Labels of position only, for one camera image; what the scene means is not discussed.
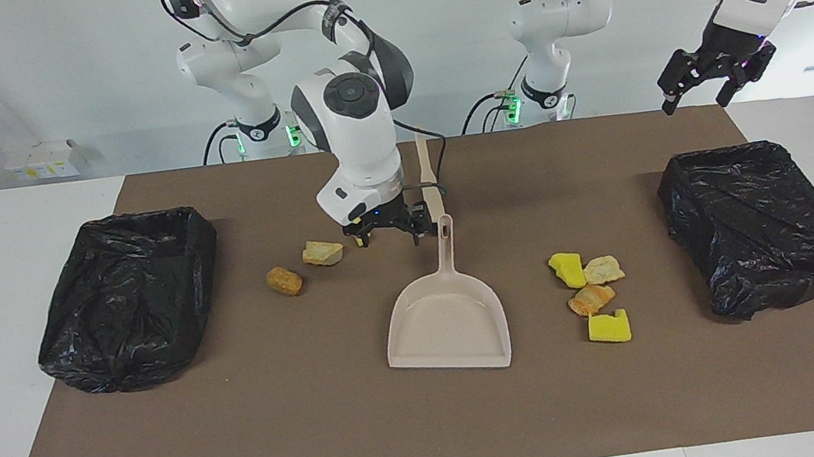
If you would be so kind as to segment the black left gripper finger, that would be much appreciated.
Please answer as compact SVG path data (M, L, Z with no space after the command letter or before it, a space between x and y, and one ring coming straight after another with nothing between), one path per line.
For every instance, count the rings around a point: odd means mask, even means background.
M717 104L727 107L736 93L740 92L748 82L758 81L764 75L770 61L773 60L777 49L778 46L768 41L762 43L761 48L755 54L742 60L731 55L721 56L716 63L715 72L721 73L726 80L716 96Z
M683 49L676 49L670 55L658 78L658 87L664 97L661 108L667 116L674 115L686 92L704 82L699 61L700 55L697 52Z

